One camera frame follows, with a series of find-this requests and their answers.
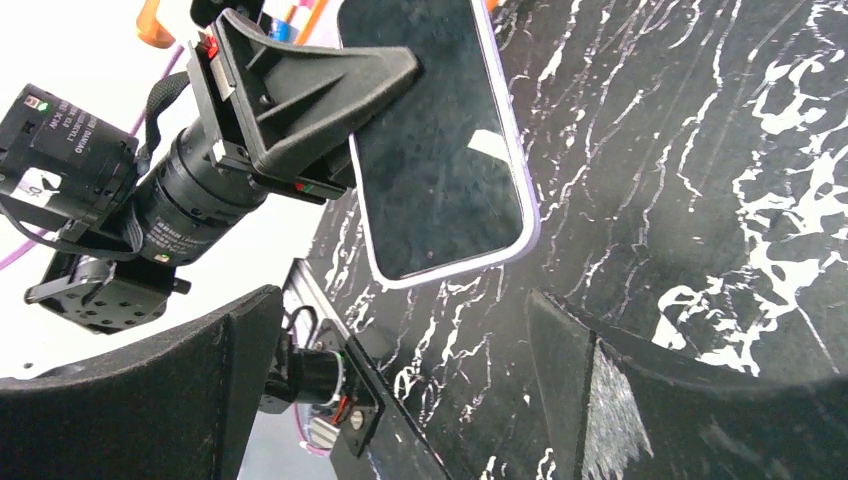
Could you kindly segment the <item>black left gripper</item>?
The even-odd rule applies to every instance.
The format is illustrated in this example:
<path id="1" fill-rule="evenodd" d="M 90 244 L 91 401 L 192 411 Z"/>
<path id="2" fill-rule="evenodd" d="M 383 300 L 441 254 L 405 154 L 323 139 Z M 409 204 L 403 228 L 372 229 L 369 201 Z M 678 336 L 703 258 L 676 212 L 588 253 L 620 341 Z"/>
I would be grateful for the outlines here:
<path id="1" fill-rule="evenodd" d="M 287 44 L 224 10 L 185 73 L 199 116 L 134 199 L 143 256 L 191 264 L 272 194 L 317 205 L 340 198 L 349 186 L 344 142 L 418 69 L 406 47 Z"/>

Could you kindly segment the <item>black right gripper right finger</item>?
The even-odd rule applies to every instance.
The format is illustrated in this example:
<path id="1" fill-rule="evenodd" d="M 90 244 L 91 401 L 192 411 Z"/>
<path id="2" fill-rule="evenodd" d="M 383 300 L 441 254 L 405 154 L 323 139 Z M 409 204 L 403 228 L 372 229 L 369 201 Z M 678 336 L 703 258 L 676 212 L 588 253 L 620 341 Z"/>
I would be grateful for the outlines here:
<path id="1" fill-rule="evenodd" d="M 543 289 L 526 321 L 565 479 L 843 479 L 847 380 L 770 381 L 702 363 Z"/>

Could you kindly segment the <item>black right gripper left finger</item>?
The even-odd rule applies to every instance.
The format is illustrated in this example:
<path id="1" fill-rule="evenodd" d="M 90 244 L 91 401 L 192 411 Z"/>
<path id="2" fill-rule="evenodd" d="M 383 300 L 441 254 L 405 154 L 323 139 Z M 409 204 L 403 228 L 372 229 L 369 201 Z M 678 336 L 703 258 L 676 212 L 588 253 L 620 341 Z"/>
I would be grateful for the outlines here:
<path id="1" fill-rule="evenodd" d="M 282 323 L 266 285 L 135 343 L 1 382 L 5 479 L 234 479 Z"/>

